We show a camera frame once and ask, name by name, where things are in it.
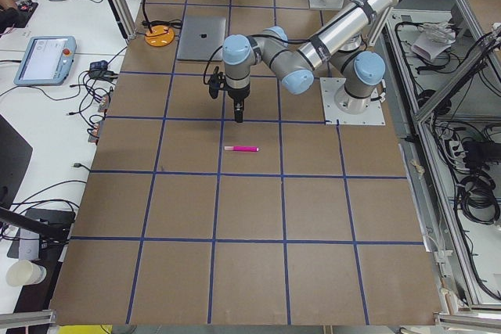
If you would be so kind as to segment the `pink marker pen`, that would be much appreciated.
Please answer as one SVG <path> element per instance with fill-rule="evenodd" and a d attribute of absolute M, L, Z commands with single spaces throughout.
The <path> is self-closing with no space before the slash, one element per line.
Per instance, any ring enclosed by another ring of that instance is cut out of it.
<path fill-rule="evenodd" d="M 257 146 L 247 145 L 225 145 L 224 150 L 231 152 L 257 153 L 259 151 L 259 148 Z"/>

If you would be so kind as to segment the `silver laptop notebook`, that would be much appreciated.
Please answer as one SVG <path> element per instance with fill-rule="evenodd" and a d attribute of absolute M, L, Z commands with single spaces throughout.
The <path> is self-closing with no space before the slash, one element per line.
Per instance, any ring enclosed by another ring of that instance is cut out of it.
<path fill-rule="evenodd" d="M 183 21 L 177 59 L 207 62 L 225 39 L 224 16 L 192 16 Z"/>

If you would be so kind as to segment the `blue teach pendant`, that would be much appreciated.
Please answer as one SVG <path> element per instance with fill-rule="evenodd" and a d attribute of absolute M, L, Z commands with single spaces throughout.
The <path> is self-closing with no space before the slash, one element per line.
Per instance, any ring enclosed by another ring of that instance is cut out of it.
<path fill-rule="evenodd" d="M 76 49 L 73 36 L 32 37 L 14 77 L 14 85 L 61 85 L 70 72 Z"/>

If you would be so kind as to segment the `white paper cup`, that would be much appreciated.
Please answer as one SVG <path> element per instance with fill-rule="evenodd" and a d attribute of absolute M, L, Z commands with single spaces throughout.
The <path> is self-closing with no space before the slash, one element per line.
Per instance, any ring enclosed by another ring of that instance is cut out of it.
<path fill-rule="evenodd" d="M 18 260 L 6 274 L 6 282 L 9 286 L 32 286 L 45 280 L 47 270 L 44 266 L 35 264 L 29 260 Z"/>

